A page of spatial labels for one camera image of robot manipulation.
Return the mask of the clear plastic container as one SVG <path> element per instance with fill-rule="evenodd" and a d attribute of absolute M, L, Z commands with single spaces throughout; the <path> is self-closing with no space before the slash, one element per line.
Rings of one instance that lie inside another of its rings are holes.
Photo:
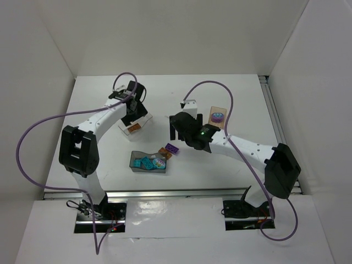
<path fill-rule="evenodd" d="M 147 115 L 133 121 L 130 125 L 125 125 L 122 120 L 117 121 L 118 128 L 124 137 L 129 141 L 136 141 L 142 132 L 146 131 L 146 127 L 152 123 L 153 116 L 148 113 Z"/>

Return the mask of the orange lego brick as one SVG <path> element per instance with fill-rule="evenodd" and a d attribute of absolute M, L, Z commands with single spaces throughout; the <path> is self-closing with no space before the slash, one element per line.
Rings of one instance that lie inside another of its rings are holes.
<path fill-rule="evenodd" d="M 139 123 L 136 123 L 134 125 L 131 125 L 130 127 L 128 127 L 128 132 L 129 133 L 133 133 L 137 130 L 141 129 L 141 125 Z"/>

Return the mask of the purple lego brick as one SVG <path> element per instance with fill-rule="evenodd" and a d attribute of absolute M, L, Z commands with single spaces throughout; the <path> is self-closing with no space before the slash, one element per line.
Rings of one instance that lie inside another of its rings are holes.
<path fill-rule="evenodd" d="M 179 149 L 170 143 L 166 144 L 165 149 L 174 155 L 176 155 L 179 152 Z"/>

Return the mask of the orange lego plate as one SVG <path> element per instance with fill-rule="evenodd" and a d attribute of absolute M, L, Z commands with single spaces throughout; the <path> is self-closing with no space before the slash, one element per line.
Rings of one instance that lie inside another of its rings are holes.
<path fill-rule="evenodd" d="M 172 154 L 166 150 L 164 147 L 160 148 L 158 150 L 158 153 L 160 153 L 162 156 L 166 158 L 166 160 L 169 160 L 172 157 Z"/>

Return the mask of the grey plastic container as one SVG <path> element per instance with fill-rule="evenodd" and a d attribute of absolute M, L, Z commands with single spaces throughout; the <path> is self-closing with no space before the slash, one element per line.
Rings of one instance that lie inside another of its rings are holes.
<path fill-rule="evenodd" d="M 166 155 L 162 153 L 144 153 L 132 151 L 129 162 L 130 169 L 135 173 L 162 173 L 167 169 Z"/>

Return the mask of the teal long lego brick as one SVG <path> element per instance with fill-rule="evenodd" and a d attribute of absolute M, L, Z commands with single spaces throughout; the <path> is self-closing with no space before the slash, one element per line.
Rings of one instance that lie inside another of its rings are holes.
<path fill-rule="evenodd" d="M 143 157 L 141 159 L 141 163 L 144 165 L 144 167 L 147 169 L 147 170 L 152 170 L 154 169 L 154 165 L 153 163 L 150 161 L 150 159 L 148 157 Z"/>

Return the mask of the small teal lego brick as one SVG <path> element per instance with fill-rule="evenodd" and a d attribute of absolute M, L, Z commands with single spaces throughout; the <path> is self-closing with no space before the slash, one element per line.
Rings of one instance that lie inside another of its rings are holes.
<path fill-rule="evenodd" d="M 132 163 L 133 168 L 140 168 L 141 167 L 141 161 L 139 159 L 136 159 Z"/>

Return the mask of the teal round lego piece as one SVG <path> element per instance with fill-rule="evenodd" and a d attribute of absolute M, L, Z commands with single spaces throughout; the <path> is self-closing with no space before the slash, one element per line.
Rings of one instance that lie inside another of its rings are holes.
<path fill-rule="evenodd" d="M 166 168 L 165 161 L 160 158 L 155 158 L 152 163 L 156 169 L 165 169 Z"/>

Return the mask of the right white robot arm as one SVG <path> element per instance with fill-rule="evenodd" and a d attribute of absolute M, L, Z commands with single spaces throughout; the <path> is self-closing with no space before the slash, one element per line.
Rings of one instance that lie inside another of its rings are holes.
<path fill-rule="evenodd" d="M 288 199 L 301 168 L 289 146 L 261 145 L 230 135 L 217 126 L 203 124 L 194 100 L 187 100 L 181 112 L 170 116 L 170 127 L 189 147 L 242 161 L 253 170 L 257 186 L 246 189 L 242 203 L 260 207 L 274 197 Z"/>

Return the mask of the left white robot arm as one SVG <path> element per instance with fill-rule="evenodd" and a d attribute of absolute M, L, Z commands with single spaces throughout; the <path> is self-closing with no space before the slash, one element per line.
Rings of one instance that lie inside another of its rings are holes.
<path fill-rule="evenodd" d="M 144 85 L 130 81 L 127 88 L 114 90 L 108 96 L 103 110 L 77 126 L 67 125 L 62 130 L 59 162 L 76 180 L 83 194 L 83 204 L 94 207 L 96 213 L 104 215 L 108 210 L 108 197 L 97 176 L 100 161 L 98 142 L 116 122 L 122 123 L 122 131 L 131 133 L 148 115 L 142 96 Z"/>

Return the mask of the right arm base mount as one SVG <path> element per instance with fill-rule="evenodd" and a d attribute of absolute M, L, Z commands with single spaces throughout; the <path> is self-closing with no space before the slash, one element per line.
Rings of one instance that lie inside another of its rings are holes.
<path fill-rule="evenodd" d="M 255 208 L 240 200 L 224 200 L 221 214 L 224 216 L 226 231 L 274 229 L 274 220 L 269 213 L 269 204 L 264 202 L 259 208 Z"/>

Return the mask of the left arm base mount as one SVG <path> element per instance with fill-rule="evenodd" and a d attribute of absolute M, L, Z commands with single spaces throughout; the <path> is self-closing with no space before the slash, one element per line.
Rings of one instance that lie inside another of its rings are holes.
<path fill-rule="evenodd" d="M 66 206 L 77 210 L 74 233 L 93 233 L 91 207 L 73 200 L 68 200 Z M 108 203 L 104 213 L 95 212 L 96 232 L 105 233 L 111 228 L 111 233 L 124 233 L 126 212 L 125 202 Z"/>

